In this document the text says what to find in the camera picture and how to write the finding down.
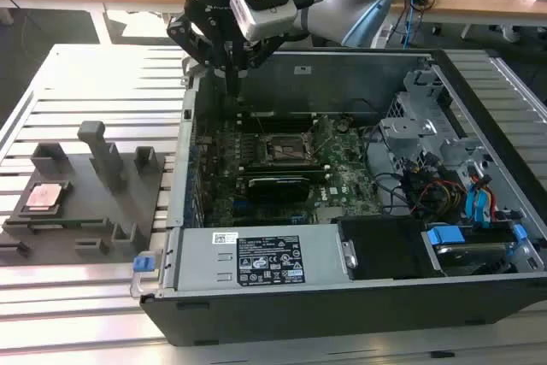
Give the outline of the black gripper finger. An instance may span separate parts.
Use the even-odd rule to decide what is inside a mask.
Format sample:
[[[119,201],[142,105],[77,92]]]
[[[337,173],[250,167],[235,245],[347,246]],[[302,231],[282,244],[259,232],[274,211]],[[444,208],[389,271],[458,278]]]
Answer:
[[[283,43],[283,36],[250,41],[243,36],[235,40],[235,95],[241,89],[241,79],[249,70],[260,67]]]
[[[168,36],[202,66],[223,76],[229,95],[237,95],[237,69],[232,53],[233,39],[219,18],[206,18],[202,34],[197,33],[187,15],[168,23]]]

